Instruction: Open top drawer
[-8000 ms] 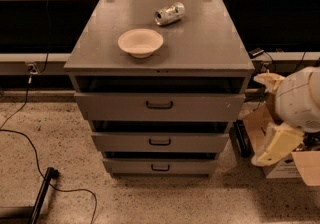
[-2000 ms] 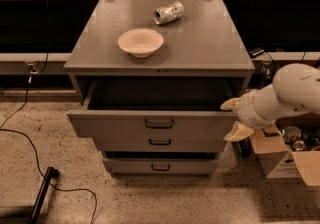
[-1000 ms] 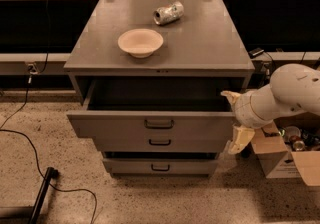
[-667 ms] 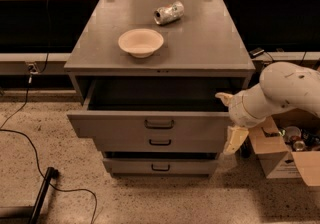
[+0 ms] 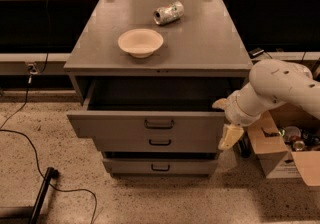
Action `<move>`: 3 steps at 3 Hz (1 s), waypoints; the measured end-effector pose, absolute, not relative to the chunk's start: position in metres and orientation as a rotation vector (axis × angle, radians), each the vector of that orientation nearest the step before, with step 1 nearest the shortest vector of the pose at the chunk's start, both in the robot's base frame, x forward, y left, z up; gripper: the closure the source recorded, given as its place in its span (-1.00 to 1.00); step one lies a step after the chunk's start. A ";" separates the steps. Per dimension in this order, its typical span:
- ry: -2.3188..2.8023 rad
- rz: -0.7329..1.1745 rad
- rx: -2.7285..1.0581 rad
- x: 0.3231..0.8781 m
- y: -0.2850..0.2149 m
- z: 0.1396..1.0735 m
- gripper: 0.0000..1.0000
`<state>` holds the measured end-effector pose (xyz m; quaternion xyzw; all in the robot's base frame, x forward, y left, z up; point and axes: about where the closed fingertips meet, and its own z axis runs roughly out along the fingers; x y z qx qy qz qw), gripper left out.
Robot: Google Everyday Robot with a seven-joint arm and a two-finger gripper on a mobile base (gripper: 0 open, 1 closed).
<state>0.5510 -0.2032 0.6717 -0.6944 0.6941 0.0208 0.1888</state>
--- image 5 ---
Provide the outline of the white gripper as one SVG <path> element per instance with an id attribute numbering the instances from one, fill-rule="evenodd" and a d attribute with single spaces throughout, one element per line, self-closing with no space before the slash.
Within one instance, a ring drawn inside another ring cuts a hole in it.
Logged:
<path id="1" fill-rule="evenodd" d="M 232 148 L 244 134 L 242 127 L 250 126 L 266 111 L 253 89 L 236 90 L 227 99 L 216 100 L 212 108 L 225 109 L 226 118 L 232 123 L 223 125 L 222 138 L 218 144 L 221 151 Z"/>

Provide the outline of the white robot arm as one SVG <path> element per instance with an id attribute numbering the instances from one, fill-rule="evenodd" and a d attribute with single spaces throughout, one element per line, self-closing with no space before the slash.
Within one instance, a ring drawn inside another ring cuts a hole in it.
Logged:
<path id="1" fill-rule="evenodd" d="M 286 103 L 295 105 L 320 119 L 320 83 L 302 64 L 264 59 L 254 64 L 249 81 L 212 107 L 224 111 L 228 124 L 223 126 L 218 148 L 230 149 L 244 134 L 244 128 L 261 115 Z"/>

